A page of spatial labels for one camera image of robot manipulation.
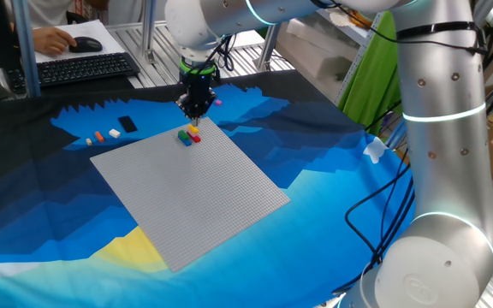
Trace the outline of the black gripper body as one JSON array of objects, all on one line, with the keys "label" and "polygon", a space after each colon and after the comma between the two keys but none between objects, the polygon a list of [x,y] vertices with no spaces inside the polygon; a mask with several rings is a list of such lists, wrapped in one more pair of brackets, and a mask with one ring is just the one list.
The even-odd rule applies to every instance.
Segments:
[{"label": "black gripper body", "polygon": [[216,93],[211,89],[210,74],[181,73],[180,82],[185,92],[175,102],[181,110],[189,109],[192,118],[198,108],[206,106],[209,109],[217,98]]}]

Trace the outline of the person's bare hand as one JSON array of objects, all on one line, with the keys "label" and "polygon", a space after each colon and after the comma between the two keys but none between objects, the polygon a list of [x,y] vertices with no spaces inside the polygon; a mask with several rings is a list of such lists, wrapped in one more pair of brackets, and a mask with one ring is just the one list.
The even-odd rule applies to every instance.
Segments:
[{"label": "person's bare hand", "polygon": [[56,27],[42,27],[32,30],[34,49],[44,55],[61,55],[68,47],[76,47],[75,39]]}]

